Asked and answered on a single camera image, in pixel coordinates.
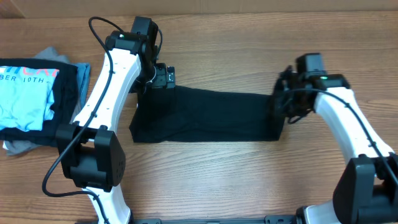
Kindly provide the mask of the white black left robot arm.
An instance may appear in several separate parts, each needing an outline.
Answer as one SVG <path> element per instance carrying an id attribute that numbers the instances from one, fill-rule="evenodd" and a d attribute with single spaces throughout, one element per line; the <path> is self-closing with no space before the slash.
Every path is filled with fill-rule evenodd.
<path id="1" fill-rule="evenodd" d="M 78 187 L 69 195 L 87 195 L 98 223 L 134 221 L 122 193 L 126 156 L 116 132 L 128 94 L 175 87 L 174 68 L 157 63 L 162 46 L 158 37 L 162 37 L 159 26 L 137 16 L 129 32 L 117 27 L 101 40 L 104 61 L 91 95 L 72 124 L 57 129 L 59 157 L 44 177 L 42 190 L 63 197 L 47 190 L 50 175 L 61 165 L 64 176 Z"/>

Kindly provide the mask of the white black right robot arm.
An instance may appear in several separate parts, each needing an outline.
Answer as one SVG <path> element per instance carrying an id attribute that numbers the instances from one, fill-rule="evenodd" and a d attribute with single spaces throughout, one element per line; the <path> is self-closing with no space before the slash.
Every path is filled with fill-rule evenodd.
<path id="1" fill-rule="evenodd" d="M 301 207 L 284 223 L 397 222 L 397 154 L 362 113 L 342 74 L 329 74 L 320 53 L 289 65 L 272 93 L 274 115 L 294 124 L 311 112 L 328 125 L 345 159 L 331 200 Z"/>

